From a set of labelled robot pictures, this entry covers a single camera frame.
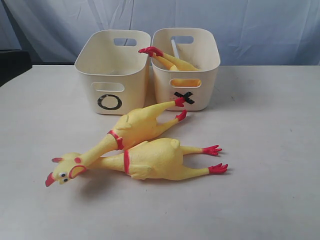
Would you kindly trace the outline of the yellow rubber chicken front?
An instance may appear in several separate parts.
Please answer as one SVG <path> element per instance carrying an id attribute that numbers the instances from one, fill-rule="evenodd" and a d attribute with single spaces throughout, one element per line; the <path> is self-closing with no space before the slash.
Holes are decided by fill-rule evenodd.
<path id="1" fill-rule="evenodd" d="M 88 166 L 74 162 L 73 160 L 79 157 L 79 154 L 73 152 L 52 159 L 58 165 L 48 175 L 45 185 L 50 186 L 54 182 L 64 184 L 92 169 L 121 171 L 135 180 L 166 179 L 180 181 L 209 174 L 223 174 L 227 171 L 227 164 L 219 163 L 205 168 L 184 166 L 185 155 L 207 154 L 216 156 L 219 151 L 221 149 L 218 145 L 205 148 L 182 146 L 178 139 L 159 138 L 153 141 L 144 141 L 117 155 L 99 157 Z"/>

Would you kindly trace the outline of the headless yellow rubber chicken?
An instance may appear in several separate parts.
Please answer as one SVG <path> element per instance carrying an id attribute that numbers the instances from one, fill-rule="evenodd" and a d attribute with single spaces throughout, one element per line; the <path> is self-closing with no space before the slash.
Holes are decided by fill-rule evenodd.
<path id="1" fill-rule="evenodd" d="M 140 54 L 148 54 L 149 57 L 156 59 L 169 71 L 184 71 L 193 72 L 199 71 L 198 68 L 193 66 L 191 63 L 182 59 L 175 58 L 169 55 L 155 46 L 149 46 L 138 50 Z M 199 87 L 201 85 L 200 79 L 186 79 L 186 78 L 174 78 L 171 81 L 174 87 Z"/>

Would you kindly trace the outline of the headless chicken with white tube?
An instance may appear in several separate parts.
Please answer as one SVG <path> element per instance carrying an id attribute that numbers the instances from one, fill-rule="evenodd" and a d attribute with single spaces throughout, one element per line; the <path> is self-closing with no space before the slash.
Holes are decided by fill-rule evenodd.
<path id="1" fill-rule="evenodd" d="M 173 55 L 175 58 L 179 59 L 180 56 L 179 56 L 179 51 L 178 51 L 178 48 L 177 48 L 177 45 L 176 45 L 176 41 L 175 39 L 171 39 L 171 46 L 172 46 L 172 51 L 173 51 Z"/>

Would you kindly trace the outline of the cream bin marked O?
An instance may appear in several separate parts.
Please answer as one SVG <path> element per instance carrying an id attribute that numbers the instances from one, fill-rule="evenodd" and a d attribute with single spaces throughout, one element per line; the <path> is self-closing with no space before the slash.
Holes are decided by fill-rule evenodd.
<path id="1" fill-rule="evenodd" d="M 144 107 L 149 57 L 138 51 L 150 44 L 150 35 L 139 30 L 102 30 L 88 39 L 74 66 L 96 113 L 124 115 Z"/>

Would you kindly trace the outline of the cream bin marked X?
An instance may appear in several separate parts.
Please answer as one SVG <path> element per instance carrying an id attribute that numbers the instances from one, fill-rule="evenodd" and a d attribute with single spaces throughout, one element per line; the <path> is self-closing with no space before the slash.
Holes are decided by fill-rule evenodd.
<path id="1" fill-rule="evenodd" d="M 153 58 L 151 62 L 157 103 L 184 97 L 186 110 L 200 111 L 206 108 L 221 63 L 213 34 L 202 28 L 163 28 L 154 33 L 151 45 L 196 68 L 191 71 L 171 70 Z"/>

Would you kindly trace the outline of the white backdrop curtain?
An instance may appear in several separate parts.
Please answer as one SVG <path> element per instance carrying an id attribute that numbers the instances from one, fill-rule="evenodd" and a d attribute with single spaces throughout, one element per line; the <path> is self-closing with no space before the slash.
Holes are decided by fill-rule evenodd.
<path id="1" fill-rule="evenodd" d="M 72 63 L 108 29 L 153 35 L 164 28 L 214 35 L 222 65 L 318 65 L 317 0 L 3 0 L 0 47 L 35 63 Z"/>

